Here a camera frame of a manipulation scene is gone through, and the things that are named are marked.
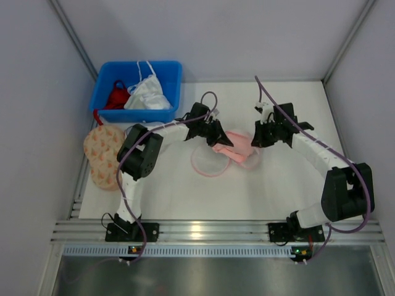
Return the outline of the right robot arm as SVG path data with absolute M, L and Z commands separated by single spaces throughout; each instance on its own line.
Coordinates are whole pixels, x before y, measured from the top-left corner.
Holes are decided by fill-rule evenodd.
M 292 212 L 286 221 L 293 234 L 322 224 L 363 216 L 375 209 L 372 169 L 366 163 L 354 163 L 324 142 L 314 127 L 298 122 L 291 103 L 271 106 L 258 102 L 251 145 L 257 148 L 283 142 L 299 152 L 324 178 L 321 198 L 313 205 Z

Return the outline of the pink bra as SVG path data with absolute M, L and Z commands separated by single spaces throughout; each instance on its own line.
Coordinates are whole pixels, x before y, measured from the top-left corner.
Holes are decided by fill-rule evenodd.
M 240 130 L 229 130 L 225 134 L 233 146 L 218 143 L 212 148 L 214 152 L 223 154 L 238 164 L 244 163 L 253 155 L 255 150 L 251 146 L 252 136 L 250 133 Z

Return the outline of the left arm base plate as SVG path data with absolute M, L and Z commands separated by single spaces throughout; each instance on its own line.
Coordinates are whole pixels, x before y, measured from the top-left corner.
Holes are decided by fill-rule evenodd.
M 142 227 L 146 233 L 146 242 L 156 242 L 159 238 L 159 223 L 142 222 Z M 107 225 L 105 236 L 106 242 L 144 242 L 144 236 L 141 228 L 133 223 L 125 227 L 118 227 L 115 223 Z

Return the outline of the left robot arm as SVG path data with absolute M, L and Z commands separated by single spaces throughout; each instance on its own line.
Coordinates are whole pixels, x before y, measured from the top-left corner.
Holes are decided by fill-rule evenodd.
M 195 137 L 206 140 L 208 146 L 221 144 L 233 147 L 218 119 L 208 106 L 195 103 L 183 118 L 151 128 L 133 125 L 117 154 L 117 182 L 122 201 L 115 214 L 117 220 L 135 224 L 141 217 L 143 179 L 149 176 L 164 148 Z

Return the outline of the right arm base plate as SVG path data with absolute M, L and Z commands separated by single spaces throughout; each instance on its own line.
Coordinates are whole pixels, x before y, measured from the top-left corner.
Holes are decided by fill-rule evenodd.
M 288 242 L 324 242 L 325 235 L 322 226 L 307 229 L 292 229 L 288 223 L 269 223 L 268 234 L 270 242 L 283 244 Z

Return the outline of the pink-trimmed mesh laundry bag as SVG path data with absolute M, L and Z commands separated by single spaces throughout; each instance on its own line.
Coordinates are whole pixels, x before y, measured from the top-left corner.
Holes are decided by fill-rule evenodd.
M 253 147 L 255 152 L 244 163 L 238 164 L 227 156 L 216 153 L 207 144 L 201 144 L 195 148 L 191 155 L 191 165 L 196 173 L 206 177 L 217 177 L 224 173 L 233 163 L 239 167 L 251 170 L 260 162 L 260 150 Z

